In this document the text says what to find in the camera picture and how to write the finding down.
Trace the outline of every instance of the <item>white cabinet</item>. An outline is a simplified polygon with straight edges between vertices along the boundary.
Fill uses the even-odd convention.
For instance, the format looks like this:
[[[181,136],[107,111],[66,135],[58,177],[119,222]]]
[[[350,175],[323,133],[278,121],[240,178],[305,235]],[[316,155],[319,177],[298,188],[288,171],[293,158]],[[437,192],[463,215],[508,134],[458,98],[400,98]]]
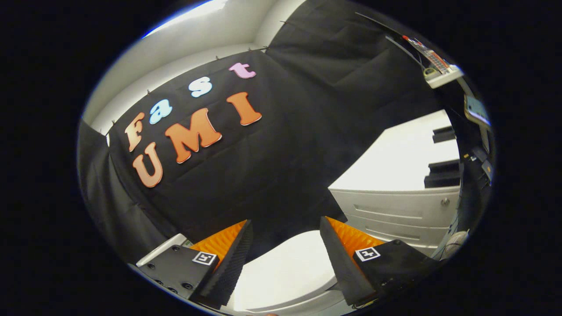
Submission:
[[[441,110],[386,129],[329,189],[346,224],[431,255],[456,214],[459,186],[425,188],[429,164],[459,159],[455,139],[433,142],[451,122]]]

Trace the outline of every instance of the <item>white object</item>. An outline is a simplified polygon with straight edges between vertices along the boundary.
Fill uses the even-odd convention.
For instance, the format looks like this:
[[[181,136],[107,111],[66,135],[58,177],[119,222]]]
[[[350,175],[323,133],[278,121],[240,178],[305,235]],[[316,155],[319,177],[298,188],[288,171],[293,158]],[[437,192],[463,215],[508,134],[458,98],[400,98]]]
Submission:
[[[447,241],[445,249],[443,250],[442,259],[450,258],[455,254],[468,238],[468,232],[457,232]]]
[[[320,231],[296,235],[242,268],[227,308],[252,315],[308,315],[343,300]]]
[[[154,34],[155,32],[158,32],[159,30],[162,30],[164,28],[168,28],[174,24],[178,24],[182,21],[188,20],[188,19],[192,19],[194,17],[199,17],[199,16],[203,16],[203,15],[207,15],[211,12],[214,11],[218,11],[222,8],[224,8],[224,5],[226,4],[228,0],[211,0],[208,2],[203,3],[202,5],[189,10],[188,12],[160,25],[159,27],[155,28],[154,30],[152,30],[150,33],[146,34],[144,37],[147,37],[151,34]]]
[[[184,242],[186,242],[186,240],[187,240],[187,238],[182,234],[177,234],[176,236],[166,240],[162,245],[159,245],[154,250],[152,250],[148,255],[146,255],[142,259],[140,259],[137,262],[137,267],[140,267],[141,265],[147,264],[150,260],[157,257],[159,254],[164,252],[166,249],[168,249],[168,248],[170,248],[174,245],[178,245],[178,246],[182,245]]]
[[[460,77],[462,77],[464,74],[463,72],[460,70],[460,68],[458,68],[455,65],[449,65],[450,68],[450,72],[447,74],[442,74],[440,76],[438,76],[437,78],[433,78],[431,80],[427,80],[427,83],[429,84],[429,86],[432,89],[438,88],[446,83],[449,83],[453,80],[456,80]]]
[[[456,214],[460,193],[460,185],[426,189],[424,184],[429,164],[459,159],[455,139],[433,143],[433,130],[449,126],[441,110],[386,129],[329,186],[346,224],[431,255]]]

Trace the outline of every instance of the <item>white countertop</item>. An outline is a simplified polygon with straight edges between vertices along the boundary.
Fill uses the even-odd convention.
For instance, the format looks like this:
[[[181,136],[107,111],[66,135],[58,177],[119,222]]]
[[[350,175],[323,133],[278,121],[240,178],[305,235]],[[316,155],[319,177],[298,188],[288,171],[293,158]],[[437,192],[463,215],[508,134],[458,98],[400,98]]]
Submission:
[[[386,129],[329,187],[337,191],[412,192],[425,189],[428,165],[459,159],[455,139],[433,143],[433,130],[449,127],[445,110]]]
[[[336,282],[320,231],[309,231],[245,264],[227,307],[266,312],[318,297]]]

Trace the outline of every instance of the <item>orange foam pad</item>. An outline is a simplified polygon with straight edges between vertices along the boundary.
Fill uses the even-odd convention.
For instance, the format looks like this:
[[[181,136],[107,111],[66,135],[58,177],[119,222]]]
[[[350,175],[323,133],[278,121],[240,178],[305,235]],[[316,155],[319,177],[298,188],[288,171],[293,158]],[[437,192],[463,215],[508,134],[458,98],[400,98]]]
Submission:
[[[191,249],[217,255],[219,257],[219,263],[216,265],[216,268],[218,268],[246,221],[247,220],[243,220],[238,224],[234,224],[220,232],[210,235],[191,246]]]
[[[383,241],[371,237],[356,228],[340,222],[339,220],[335,220],[327,216],[326,218],[332,225],[332,228],[339,237],[339,241],[342,242],[343,247],[352,260],[355,250],[374,247],[384,243]]]

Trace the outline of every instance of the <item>electronic device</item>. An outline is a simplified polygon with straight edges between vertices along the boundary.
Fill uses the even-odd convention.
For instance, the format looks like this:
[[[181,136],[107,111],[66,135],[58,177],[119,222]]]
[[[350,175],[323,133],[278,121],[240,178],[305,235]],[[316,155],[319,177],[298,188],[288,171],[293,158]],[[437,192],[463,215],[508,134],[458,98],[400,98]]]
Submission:
[[[490,118],[484,104],[471,96],[464,96],[464,114],[470,121],[491,130]]]

